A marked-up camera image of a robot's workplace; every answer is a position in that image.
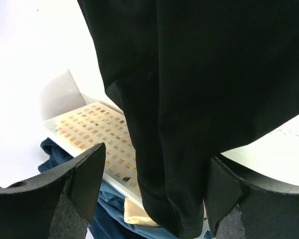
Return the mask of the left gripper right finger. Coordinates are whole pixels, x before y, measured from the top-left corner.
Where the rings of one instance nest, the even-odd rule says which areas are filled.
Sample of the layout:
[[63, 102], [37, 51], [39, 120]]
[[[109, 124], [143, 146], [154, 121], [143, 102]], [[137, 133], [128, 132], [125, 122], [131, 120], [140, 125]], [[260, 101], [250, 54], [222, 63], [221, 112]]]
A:
[[209, 161], [204, 199], [215, 239], [299, 239], [299, 186], [224, 156]]

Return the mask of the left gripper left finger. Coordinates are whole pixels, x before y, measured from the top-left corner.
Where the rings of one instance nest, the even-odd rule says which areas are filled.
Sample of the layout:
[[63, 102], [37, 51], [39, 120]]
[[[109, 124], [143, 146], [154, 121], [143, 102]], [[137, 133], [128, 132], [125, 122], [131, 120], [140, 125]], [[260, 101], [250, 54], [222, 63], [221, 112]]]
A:
[[104, 143], [34, 177], [0, 187], [0, 239], [84, 239], [105, 167]]

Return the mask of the black t shirt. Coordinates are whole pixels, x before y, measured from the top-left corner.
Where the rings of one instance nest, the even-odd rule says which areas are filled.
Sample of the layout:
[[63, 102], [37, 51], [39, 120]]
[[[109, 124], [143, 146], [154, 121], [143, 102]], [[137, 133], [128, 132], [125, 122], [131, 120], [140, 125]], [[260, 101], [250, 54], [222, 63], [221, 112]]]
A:
[[81, 0], [106, 95], [123, 111], [148, 215], [200, 235], [248, 188], [211, 158], [299, 115], [299, 0]]

